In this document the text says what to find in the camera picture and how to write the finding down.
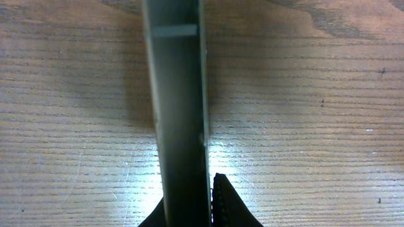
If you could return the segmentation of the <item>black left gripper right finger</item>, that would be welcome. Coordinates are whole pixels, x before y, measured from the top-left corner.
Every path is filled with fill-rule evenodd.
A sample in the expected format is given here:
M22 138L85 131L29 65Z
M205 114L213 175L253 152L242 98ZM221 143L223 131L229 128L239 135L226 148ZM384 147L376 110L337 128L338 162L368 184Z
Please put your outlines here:
M263 227L246 207L226 175L216 173L212 198L214 227Z

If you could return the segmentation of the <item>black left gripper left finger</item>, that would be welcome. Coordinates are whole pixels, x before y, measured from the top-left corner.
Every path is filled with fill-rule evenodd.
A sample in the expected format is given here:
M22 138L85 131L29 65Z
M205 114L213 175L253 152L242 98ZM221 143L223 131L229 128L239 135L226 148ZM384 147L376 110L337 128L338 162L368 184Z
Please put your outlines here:
M163 199L157 204L151 214L138 227L166 227Z

